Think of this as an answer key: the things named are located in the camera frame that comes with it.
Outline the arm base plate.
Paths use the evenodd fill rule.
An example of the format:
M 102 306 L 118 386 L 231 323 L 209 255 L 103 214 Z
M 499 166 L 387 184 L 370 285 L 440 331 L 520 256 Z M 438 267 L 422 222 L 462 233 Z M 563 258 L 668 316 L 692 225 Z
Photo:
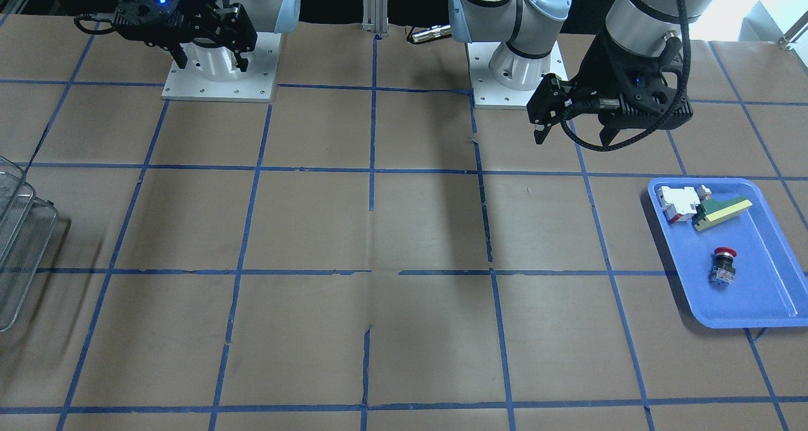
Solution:
M 232 51 L 184 44 L 187 64 L 171 63 L 162 98 L 176 101 L 270 103 L 280 58 L 282 34 L 259 32 L 255 49 L 243 54 L 246 71 L 237 68 Z
M 558 43 L 543 58 L 514 54 L 502 42 L 475 42 L 466 46 L 468 71 L 477 109 L 526 109 L 543 76 L 567 80 Z

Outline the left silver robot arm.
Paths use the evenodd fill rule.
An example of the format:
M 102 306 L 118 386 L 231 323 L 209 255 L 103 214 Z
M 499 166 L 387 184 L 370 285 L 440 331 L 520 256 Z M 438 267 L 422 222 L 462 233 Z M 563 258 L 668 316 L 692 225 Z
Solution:
M 692 118 L 690 26 L 713 0 L 615 0 L 578 73 L 542 71 L 572 0 L 448 0 L 453 37 L 495 42 L 496 81 L 532 91 L 528 118 L 542 144 L 554 126 L 588 150 L 626 148 Z

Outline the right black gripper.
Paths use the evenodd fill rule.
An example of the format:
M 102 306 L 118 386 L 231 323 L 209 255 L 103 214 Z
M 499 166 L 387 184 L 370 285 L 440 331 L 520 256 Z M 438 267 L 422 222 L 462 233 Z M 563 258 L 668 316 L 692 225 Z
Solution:
M 142 41 L 170 52 L 181 68 L 187 65 L 182 46 L 213 43 L 231 51 L 240 72 L 246 72 L 258 34 L 244 23 L 242 6 L 219 9 L 214 0 L 117 0 L 110 25 L 127 40 Z

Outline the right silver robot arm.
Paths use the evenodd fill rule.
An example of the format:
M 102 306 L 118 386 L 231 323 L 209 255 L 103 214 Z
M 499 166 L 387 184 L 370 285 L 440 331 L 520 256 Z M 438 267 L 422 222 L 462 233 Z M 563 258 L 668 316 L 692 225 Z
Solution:
M 294 31 L 301 0 L 118 0 L 110 29 L 168 52 L 179 69 L 206 80 L 237 80 L 250 69 L 262 32 Z

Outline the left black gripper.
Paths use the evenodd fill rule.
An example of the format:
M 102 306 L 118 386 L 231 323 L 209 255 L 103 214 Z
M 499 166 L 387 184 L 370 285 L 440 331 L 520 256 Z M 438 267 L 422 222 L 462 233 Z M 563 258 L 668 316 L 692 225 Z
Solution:
M 603 27 L 571 80 L 571 93 L 568 81 L 548 73 L 537 88 L 537 102 L 527 103 L 535 143 L 542 145 L 560 124 L 568 94 L 567 119 L 596 114 L 601 148 L 623 148 L 655 131 L 677 129 L 693 117 L 687 97 L 690 70 L 688 39 L 666 34 L 663 51 L 644 57 L 618 45 Z

